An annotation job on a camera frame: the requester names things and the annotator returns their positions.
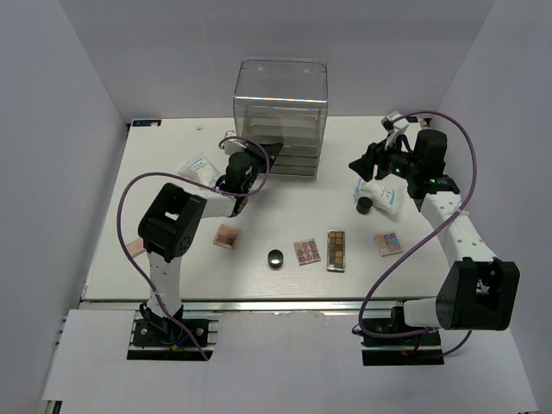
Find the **clear acrylic drawer organizer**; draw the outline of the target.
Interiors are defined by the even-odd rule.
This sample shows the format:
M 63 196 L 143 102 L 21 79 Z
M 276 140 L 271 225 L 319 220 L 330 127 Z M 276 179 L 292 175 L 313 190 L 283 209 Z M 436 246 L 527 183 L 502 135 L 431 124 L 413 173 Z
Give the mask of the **clear acrylic drawer organizer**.
M 317 177 L 328 109 L 324 63 L 285 58 L 241 63 L 233 98 L 235 132 L 283 145 L 272 174 Z

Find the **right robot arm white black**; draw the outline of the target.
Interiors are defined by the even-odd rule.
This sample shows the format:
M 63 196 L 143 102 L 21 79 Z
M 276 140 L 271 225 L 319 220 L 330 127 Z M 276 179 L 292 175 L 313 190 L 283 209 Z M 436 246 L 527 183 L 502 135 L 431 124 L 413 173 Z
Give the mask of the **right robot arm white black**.
M 432 228 L 426 238 L 438 239 L 450 266 L 435 297 L 407 299 L 394 307 L 389 330 L 381 337 L 402 344 L 435 329 L 502 331 L 514 308 L 520 271 L 480 238 L 465 211 L 466 199 L 444 172 L 447 147 L 443 132 L 423 129 L 413 149 L 407 149 L 401 135 L 393 144 L 370 144 L 349 164 L 366 181 L 390 174 L 406 181 L 409 196 Z

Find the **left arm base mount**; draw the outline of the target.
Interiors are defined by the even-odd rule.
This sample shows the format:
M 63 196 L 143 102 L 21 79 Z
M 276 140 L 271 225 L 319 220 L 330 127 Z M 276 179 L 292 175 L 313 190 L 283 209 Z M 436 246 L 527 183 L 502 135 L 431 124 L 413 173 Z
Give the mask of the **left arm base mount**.
M 175 317 L 187 330 L 167 317 L 154 314 L 146 303 L 139 307 L 129 338 L 130 361 L 208 361 L 216 344 L 214 320 L 183 318 L 180 309 Z

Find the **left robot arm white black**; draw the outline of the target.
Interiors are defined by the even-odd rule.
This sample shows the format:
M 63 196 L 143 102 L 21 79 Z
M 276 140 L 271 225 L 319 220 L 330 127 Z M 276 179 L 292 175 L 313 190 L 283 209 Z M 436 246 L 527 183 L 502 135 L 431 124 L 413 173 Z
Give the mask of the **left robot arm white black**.
M 284 145 L 247 142 L 229 156 L 215 190 L 201 196 L 165 184 L 138 226 L 149 264 L 150 296 L 141 305 L 147 327 L 162 343 L 174 344 L 184 334 L 179 294 L 182 257 L 190 249 L 205 218 L 238 216 L 260 174 L 270 172 Z

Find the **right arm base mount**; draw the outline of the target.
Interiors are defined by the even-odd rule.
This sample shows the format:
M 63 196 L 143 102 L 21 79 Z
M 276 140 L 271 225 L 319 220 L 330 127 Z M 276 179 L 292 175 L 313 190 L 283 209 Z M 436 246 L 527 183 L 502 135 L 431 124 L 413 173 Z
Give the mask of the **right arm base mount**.
M 361 339 L 364 367 L 438 366 L 444 364 L 441 337 L 437 332 L 383 339 L 367 336 L 356 324 L 351 333 Z

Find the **cotton pad pack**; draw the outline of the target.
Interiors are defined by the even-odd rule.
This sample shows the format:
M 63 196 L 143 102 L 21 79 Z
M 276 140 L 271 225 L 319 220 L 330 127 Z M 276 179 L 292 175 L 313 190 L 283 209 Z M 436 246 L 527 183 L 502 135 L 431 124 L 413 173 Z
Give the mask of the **cotton pad pack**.
M 202 185 L 215 187 L 221 173 L 211 163 L 208 156 L 200 152 L 180 165 L 178 175 Z
M 359 179 L 354 189 L 354 198 L 370 198 L 373 206 L 392 216 L 396 216 L 403 205 L 405 190 L 386 181 L 371 180 L 369 182 Z

